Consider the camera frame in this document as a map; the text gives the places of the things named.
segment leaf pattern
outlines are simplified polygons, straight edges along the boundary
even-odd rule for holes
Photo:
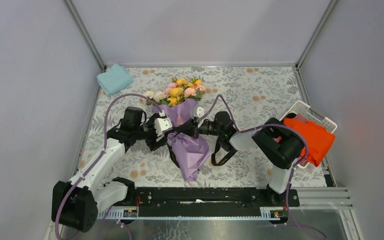
[[[112,100],[121,94],[165,89],[172,77],[202,79],[209,90],[198,105],[208,110],[217,94],[223,95],[241,129],[261,125],[271,117],[280,118],[301,98],[291,67],[155,67],[128,68],[128,71],[134,79],[131,85],[115,95],[99,95],[79,163],[87,163],[99,151],[104,139],[104,115]],[[151,114],[151,106],[137,97],[126,97],[111,108],[107,127],[116,125],[128,106],[142,108],[148,116]],[[208,118],[212,120],[218,111],[225,110],[220,101]],[[217,138],[204,138],[213,151]],[[144,141],[138,141],[111,168],[102,183],[123,177],[138,187],[262,187],[267,185],[272,167],[261,150],[249,148],[236,153],[223,166],[213,166],[208,159],[200,168],[196,182],[184,182],[166,147],[151,152]],[[326,182],[321,167],[310,164],[306,169],[297,168],[292,185],[325,187]]]

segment gray wall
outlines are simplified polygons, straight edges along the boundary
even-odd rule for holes
[[[338,123],[332,165],[363,236],[384,239],[384,1],[340,0],[302,73],[312,105]]]
[[[0,240],[39,240],[99,73],[61,0],[0,0]]]
[[[107,64],[295,63],[329,0],[74,0]]]

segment blue cloth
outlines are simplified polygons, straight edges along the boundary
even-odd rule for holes
[[[97,78],[99,86],[107,96],[115,94],[133,83],[129,72],[117,64],[112,65],[107,72],[99,74]]]

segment flower bouquet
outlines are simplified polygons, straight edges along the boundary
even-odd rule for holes
[[[197,101],[205,93],[202,80],[173,77],[164,91],[146,91],[144,95],[159,104],[173,127],[178,127],[191,119]],[[168,148],[170,158],[180,168],[183,179],[187,182],[196,181],[199,167],[210,156],[210,147],[206,140],[202,136],[195,139],[181,132],[169,133],[167,139],[171,141]]]
[[[198,78],[186,78],[177,79],[173,77],[172,82],[168,84],[164,91],[153,92],[148,90],[145,92],[145,96],[154,100],[159,105],[168,105],[173,107],[183,103],[186,99],[193,99],[200,101],[206,93],[203,81]]]

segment purple wrapping paper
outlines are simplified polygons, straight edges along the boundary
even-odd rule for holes
[[[174,127],[185,123],[191,118],[197,102],[193,99],[186,99],[183,103],[169,107],[168,105],[160,105],[166,116],[170,118]],[[158,113],[156,107],[152,108],[154,113]],[[194,139],[184,133],[170,133],[168,139],[171,140],[171,147],[186,182],[196,181],[198,177],[198,169],[210,156],[210,147],[202,136]]]

